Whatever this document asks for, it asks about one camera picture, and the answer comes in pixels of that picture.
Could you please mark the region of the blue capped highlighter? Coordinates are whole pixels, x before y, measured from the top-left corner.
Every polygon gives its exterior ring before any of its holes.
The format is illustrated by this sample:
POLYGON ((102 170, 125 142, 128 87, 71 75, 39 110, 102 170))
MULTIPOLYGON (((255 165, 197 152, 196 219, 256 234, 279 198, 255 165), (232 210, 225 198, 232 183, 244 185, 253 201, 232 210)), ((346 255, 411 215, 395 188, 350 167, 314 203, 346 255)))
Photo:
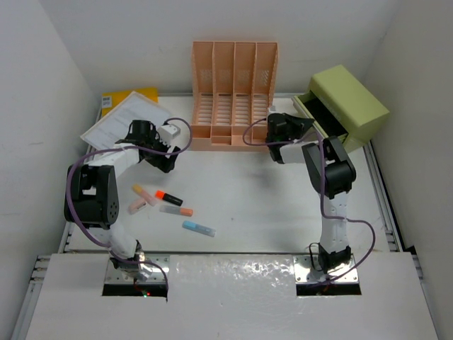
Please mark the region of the blue capped highlighter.
POLYGON ((209 228, 209 227, 206 227, 203 225, 199 225, 199 224, 197 224, 195 222, 191 222, 191 221, 184 221, 182 224, 182 227, 184 229, 190 230, 192 232, 197 232, 199 234, 203 234, 208 237, 214 237, 216 234, 215 229, 212 229, 212 228, 209 228))

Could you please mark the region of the green drawer cabinet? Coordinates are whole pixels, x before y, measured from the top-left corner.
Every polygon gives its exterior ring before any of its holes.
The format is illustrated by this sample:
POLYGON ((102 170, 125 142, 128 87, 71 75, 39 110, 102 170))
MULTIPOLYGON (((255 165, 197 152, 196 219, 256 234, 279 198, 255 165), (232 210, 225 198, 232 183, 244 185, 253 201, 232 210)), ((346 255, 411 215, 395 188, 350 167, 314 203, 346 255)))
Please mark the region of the green drawer cabinet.
POLYGON ((306 93, 293 96, 292 102, 302 117, 314 120, 323 137, 338 137, 346 152, 367 144, 390 114, 342 65, 314 74, 306 93))

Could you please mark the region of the orange black highlighter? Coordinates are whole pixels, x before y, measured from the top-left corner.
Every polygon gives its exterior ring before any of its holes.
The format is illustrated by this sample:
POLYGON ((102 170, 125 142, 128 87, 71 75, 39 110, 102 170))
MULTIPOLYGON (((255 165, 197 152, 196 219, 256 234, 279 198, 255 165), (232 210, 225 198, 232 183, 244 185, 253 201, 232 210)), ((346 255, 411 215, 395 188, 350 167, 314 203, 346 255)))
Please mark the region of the orange black highlighter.
POLYGON ((162 200, 164 202, 176 205, 176 206, 181 206, 183 204, 183 200, 180 198, 175 197, 174 195, 168 194, 164 191, 156 191, 155 192, 155 197, 158 198, 159 200, 162 200))

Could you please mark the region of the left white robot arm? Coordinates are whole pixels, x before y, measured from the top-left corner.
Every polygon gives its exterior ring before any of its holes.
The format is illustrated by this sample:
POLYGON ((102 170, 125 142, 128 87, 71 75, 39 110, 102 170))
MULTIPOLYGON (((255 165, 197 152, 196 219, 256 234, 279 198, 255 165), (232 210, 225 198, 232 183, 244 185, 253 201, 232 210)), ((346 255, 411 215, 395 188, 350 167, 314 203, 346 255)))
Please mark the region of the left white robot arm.
POLYGON ((180 128, 170 120, 160 127, 148 120, 133 120, 126 136, 112 147, 92 152, 89 161, 81 159, 68 168, 65 219, 107 249, 116 269, 138 281, 149 279, 159 266, 146 259, 140 242, 120 223, 117 178, 141 162, 164 173, 172 171, 182 152, 171 145, 179 134, 180 128))

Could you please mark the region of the orange capped grey highlighter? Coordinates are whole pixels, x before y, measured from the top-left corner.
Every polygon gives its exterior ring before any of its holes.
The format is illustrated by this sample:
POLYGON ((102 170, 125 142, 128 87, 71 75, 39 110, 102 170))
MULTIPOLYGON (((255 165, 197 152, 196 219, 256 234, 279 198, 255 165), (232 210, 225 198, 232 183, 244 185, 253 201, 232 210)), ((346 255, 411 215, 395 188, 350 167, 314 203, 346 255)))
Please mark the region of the orange capped grey highlighter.
POLYGON ((182 208, 178 206, 173 206, 173 205, 161 205, 159 207, 159 211, 162 213, 168 213, 168 214, 173 214, 173 215, 181 215, 181 216, 186 216, 186 217, 192 217, 193 216, 193 210, 189 208, 182 208))

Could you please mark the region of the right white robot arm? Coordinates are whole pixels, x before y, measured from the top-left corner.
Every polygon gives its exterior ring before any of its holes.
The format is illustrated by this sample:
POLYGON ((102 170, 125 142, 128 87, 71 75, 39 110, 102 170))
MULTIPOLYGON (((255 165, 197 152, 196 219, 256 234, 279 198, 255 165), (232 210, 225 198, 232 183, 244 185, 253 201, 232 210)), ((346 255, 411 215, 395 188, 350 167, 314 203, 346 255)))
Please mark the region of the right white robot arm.
POLYGON ((305 164, 314 190, 323 199, 326 215, 322 217, 318 261, 320 270, 327 273, 351 257, 345 217, 348 193, 357 174, 338 137, 327 137, 322 145, 298 142, 313 123, 310 118, 271 113, 265 142, 274 162, 305 164))

